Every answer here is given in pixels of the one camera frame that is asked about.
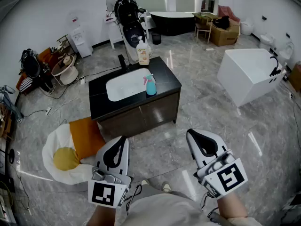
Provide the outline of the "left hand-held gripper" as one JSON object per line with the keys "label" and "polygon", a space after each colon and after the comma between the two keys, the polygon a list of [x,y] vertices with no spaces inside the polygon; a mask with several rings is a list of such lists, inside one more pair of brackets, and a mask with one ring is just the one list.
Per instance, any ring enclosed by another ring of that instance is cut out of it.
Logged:
{"label": "left hand-held gripper", "polygon": [[120,208],[132,182],[127,176],[128,138],[119,136],[102,146],[96,154],[95,166],[88,181],[88,201],[103,207]]}

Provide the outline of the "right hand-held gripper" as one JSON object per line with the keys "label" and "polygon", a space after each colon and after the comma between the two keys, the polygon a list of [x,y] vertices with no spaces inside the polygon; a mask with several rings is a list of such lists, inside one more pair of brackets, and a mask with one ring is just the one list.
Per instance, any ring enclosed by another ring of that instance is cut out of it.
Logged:
{"label": "right hand-held gripper", "polygon": [[[233,156],[223,139],[204,129],[188,129],[186,139],[198,171],[194,176],[208,192],[220,199],[248,181],[243,164]],[[207,156],[218,156],[209,164]]]}

